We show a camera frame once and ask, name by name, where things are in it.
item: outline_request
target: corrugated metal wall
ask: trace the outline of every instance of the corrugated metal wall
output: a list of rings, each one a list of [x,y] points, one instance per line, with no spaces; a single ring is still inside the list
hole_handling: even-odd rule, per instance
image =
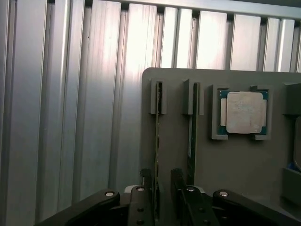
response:
[[[144,69],[301,72],[294,19],[2,0],[0,22],[3,226],[30,226],[100,189],[139,182]]]

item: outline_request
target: black mechanical arm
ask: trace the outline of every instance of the black mechanical arm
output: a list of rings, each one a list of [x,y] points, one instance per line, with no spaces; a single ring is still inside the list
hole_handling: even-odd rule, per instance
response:
[[[153,180],[141,171],[143,184],[131,193],[110,189],[72,205],[36,226],[154,226]],[[301,222],[239,194],[219,190],[213,197],[187,186],[180,169],[171,171],[170,192],[178,222],[184,226],[301,226]]]

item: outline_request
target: gray fixture plate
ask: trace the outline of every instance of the gray fixture plate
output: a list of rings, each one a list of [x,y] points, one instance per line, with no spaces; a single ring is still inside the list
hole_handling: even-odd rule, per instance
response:
[[[195,185],[212,195],[218,189],[272,205],[280,204],[282,168],[292,157],[293,121],[285,111],[285,83],[301,82],[298,73],[270,73],[200,69],[149,68],[142,78],[141,167],[153,168],[155,117],[150,114],[151,79],[163,79],[167,88],[166,114],[159,122],[159,181],[166,192],[162,201],[173,211],[170,170],[181,168],[186,175],[189,118],[182,114],[183,82],[194,79],[204,87],[204,115],[198,120]],[[228,85],[233,91],[248,91],[250,86],[273,87],[272,131],[270,140],[252,140],[251,135],[230,134],[228,140],[211,139],[212,85]]]

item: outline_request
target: metal panel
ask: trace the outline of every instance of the metal panel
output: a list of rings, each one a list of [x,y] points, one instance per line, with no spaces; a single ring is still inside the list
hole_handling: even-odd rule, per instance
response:
[[[276,66],[277,44],[280,20],[269,18],[267,23],[263,71],[274,72]]]
[[[10,137],[10,114],[11,114],[11,90],[12,90],[12,74],[13,74],[13,58],[14,58],[14,36],[15,36],[15,22],[16,22],[16,1],[10,1],[9,5],[9,19],[7,42],[6,42],[6,64],[3,78],[5,82],[3,85],[3,121],[0,122],[2,129],[2,152],[0,151],[0,225],[5,225],[6,204],[7,204],[7,188],[8,188],[8,162],[9,162],[9,137]]]
[[[189,49],[189,68],[196,67],[197,61],[197,46],[198,46],[198,22],[199,19],[192,18],[191,21],[191,37],[190,37],[190,49]]]
[[[180,9],[174,62],[174,67],[176,68],[189,68],[191,28],[192,10]]]
[[[301,73],[301,26],[299,27],[299,47],[297,49],[297,72]]]
[[[2,153],[2,132],[4,114],[4,93],[6,76],[6,57],[8,48],[8,18],[9,0],[0,2],[0,181],[1,181],[1,153]]]
[[[108,186],[121,4],[93,1],[80,198]]]
[[[194,8],[208,11],[301,19],[301,8],[232,0],[122,0],[121,2],[132,2],[166,7]]]
[[[71,206],[84,0],[71,2],[58,210]]]
[[[155,40],[154,40],[154,51],[152,55],[152,67],[160,67],[161,63],[161,52],[162,52],[162,39],[163,39],[163,24],[164,24],[163,13],[157,13],[156,24],[155,24]]]
[[[176,8],[165,8],[161,67],[174,66],[174,48],[177,27],[178,10]]]
[[[68,53],[70,0],[55,1],[52,55],[48,59],[45,121],[43,133],[43,168],[41,176],[41,219],[58,211],[62,148],[63,107]]]
[[[129,5],[127,52],[117,151],[116,188],[119,191],[139,181],[141,76],[144,69],[152,65],[156,11],[155,6]]]
[[[293,31],[293,45],[292,45],[290,72],[297,72],[298,70],[299,44],[300,44],[300,24],[297,22],[297,24],[294,26],[294,31]]]
[[[201,11],[196,68],[225,69],[227,14]]]
[[[277,72],[289,72],[291,66],[294,20],[283,19],[280,22],[278,53],[277,53]]]
[[[258,60],[260,17],[235,15],[231,70],[255,71]]]
[[[109,187],[116,188],[117,175],[117,156],[118,156],[118,140],[120,127],[120,114],[122,104],[122,86],[124,82],[124,71],[127,49],[127,30],[128,30],[128,11],[122,10],[120,15],[118,55],[116,65],[116,79],[114,90],[114,106],[113,106],[113,122],[112,122],[112,138],[111,138],[111,156],[110,156],[110,175]]]
[[[85,8],[83,37],[82,37],[82,52],[79,69],[79,97],[77,105],[77,121],[76,121],[76,139],[75,139],[75,153],[74,153],[74,171],[73,171],[73,190],[72,203],[80,201],[80,180],[82,169],[82,155],[83,155],[83,130],[85,118],[85,97],[86,97],[86,79],[88,67],[88,49],[90,42],[90,22],[91,22],[91,8]]]
[[[18,0],[6,225],[35,220],[46,0]]]

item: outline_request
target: gray plastic clip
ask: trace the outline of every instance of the gray plastic clip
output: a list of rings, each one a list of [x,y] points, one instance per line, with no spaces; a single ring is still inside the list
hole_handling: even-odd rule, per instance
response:
[[[198,115],[204,114],[204,87],[194,79],[188,79],[184,82],[184,100],[183,114],[193,115],[193,86],[199,85],[198,90]]]

